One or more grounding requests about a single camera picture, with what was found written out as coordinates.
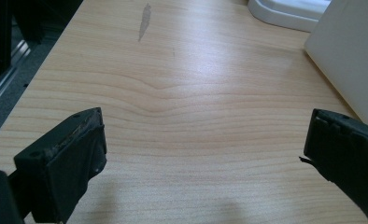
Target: floor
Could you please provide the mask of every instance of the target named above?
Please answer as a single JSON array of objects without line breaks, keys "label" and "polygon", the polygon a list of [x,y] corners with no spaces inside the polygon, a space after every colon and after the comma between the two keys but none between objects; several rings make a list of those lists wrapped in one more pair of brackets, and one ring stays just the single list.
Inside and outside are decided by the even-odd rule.
[{"label": "floor", "polygon": [[[31,82],[38,68],[48,56],[50,50],[59,38],[60,32],[49,30],[40,44],[27,43],[30,53],[14,64],[14,72],[11,81],[0,95],[0,128],[7,119],[12,108],[21,98],[27,85]],[[15,49],[18,43],[22,41],[21,32],[14,24],[12,27],[12,48]]]}]

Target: gray carpet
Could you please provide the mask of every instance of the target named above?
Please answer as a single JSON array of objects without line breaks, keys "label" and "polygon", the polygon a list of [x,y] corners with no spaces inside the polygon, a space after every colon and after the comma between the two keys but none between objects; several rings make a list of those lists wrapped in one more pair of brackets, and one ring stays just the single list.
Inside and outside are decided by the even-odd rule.
[{"label": "gray carpet", "polygon": [[56,43],[56,36],[59,34],[47,35],[41,44],[29,44],[30,54],[18,65],[15,77],[0,97],[0,128]]}]

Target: wooden table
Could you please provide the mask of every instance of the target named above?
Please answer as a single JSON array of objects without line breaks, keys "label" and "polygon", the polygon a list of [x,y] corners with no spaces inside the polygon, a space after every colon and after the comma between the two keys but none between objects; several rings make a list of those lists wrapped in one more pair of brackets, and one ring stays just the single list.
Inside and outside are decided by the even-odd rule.
[{"label": "wooden table", "polygon": [[108,163],[69,223],[368,223],[298,159],[314,107],[353,112],[308,33],[246,4],[85,0],[2,127],[0,169],[101,106]]}]

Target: scratch mark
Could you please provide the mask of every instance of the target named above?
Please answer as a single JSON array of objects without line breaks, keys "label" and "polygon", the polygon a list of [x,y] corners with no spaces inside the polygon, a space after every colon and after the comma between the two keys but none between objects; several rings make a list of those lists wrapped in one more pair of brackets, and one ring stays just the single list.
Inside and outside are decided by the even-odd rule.
[{"label": "scratch mark", "polygon": [[149,27],[149,20],[151,19],[151,6],[149,4],[147,4],[144,7],[143,10],[143,19],[141,20],[141,25],[140,25],[140,31],[139,31],[139,36],[138,36],[138,42],[140,42],[141,38],[143,38],[144,33],[147,30],[147,27]]}]

